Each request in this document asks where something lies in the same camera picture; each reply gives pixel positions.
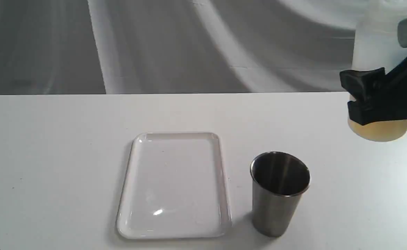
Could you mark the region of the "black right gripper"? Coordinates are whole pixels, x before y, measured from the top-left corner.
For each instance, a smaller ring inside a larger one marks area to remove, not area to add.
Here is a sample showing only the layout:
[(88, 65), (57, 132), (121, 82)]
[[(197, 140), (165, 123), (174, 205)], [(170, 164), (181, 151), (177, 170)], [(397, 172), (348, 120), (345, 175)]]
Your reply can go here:
[(343, 70), (341, 86), (349, 93), (349, 118), (360, 124), (407, 120), (407, 57), (394, 69)]

